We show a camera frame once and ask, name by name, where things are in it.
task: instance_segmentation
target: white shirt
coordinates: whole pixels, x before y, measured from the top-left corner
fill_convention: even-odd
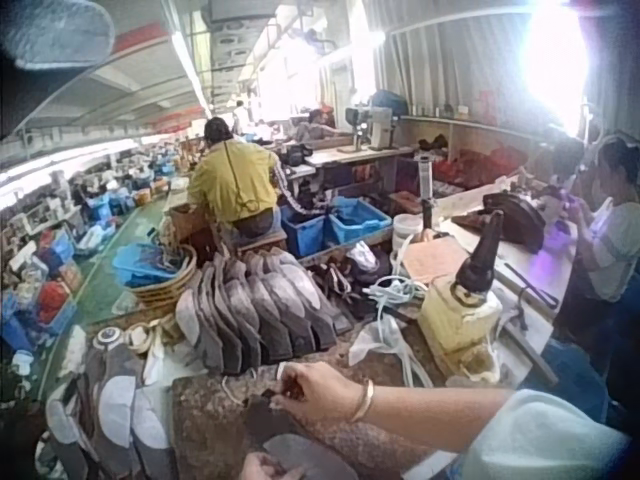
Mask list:
[[[603,478],[628,443],[560,398],[520,390],[451,473],[474,480]]]
[[[244,107],[237,107],[233,111],[233,126],[235,133],[238,135],[244,135],[247,133],[247,127],[249,126],[249,112]]]
[[[602,300],[617,301],[633,274],[640,256],[640,204],[613,206],[608,198],[589,227],[593,253],[600,268],[589,272],[591,284]]]

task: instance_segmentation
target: white sleeve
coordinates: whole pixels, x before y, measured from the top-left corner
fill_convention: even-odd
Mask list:
[[[638,256],[640,206],[616,207],[593,242],[593,254],[600,267],[628,262]]]
[[[600,478],[629,439],[573,405],[521,390],[500,409],[465,454],[462,478]]]

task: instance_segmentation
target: shelf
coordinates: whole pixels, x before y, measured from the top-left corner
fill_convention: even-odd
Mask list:
[[[435,117],[402,116],[400,118],[401,120],[413,120],[416,122],[442,123],[445,125],[459,125],[461,127],[479,128],[481,130],[489,130],[491,132],[504,133],[507,135],[513,135],[520,138],[526,138],[527,140],[540,140],[538,137],[534,135],[529,135],[527,133],[516,132],[513,130],[506,130],[504,128],[491,127],[489,125],[483,125],[482,123],[476,123],[476,122],[466,122],[463,120],[451,120],[448,118],[435,118]]]

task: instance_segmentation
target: bracelet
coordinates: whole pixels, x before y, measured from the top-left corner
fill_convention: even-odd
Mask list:
[[[373,382],[371,380],[367,380],[367,387],[362,396],[362,400],[360,401],[360,406],[356,411],[355,415],[351,418],[349,423],[356,423],[362,420],[362,418],[367,414],[369,409],[371,408],[371,404],[373,403]]]

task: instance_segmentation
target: woman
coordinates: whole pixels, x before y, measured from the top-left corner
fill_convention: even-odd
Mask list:
[[[283,380],[300,386],[302,400],[280,394],[272,403],[305,424],[363,422],[417,445],[462,453],[450,469],[453,478],[602,478],[615,475],[616,466],[632,472],[637,466],[616,465],[628,437],[545,393],[363,386],[325,363],[287,363]],[[629,454],[627,461],[634,459]],[[275,458],[250,454],[240,480],[298,480],[314,466],[296,467],[285,472]],[[430,477],[430,468],[416,470],[422,475],[412,478]]]
[[[574,197],[569,216],[578,226],[576,262],[557,325],[588,348],[589,333],[606,320],[624,293],[640,255],[640,154],[620,138],[597,154],[600,188],[608,197],[596,213]]]
[[[243,246],[280,230],[272,169],[294,210],[305,215],[324,213],[300,207],[287,190],[278,157],[254,143],[234,139],[222,118],[205,124],[204,139],[209,150],[191,178],[189,201],[208,207],[232,245]]]
[[[302,122],[298,125],[295,141],[298,143],[312,140],[324,140],[325,138],[348,136],[350,133],[342,132],[327,126],[328,116],[321,109],[317,108],[309,113],[309,122]]]

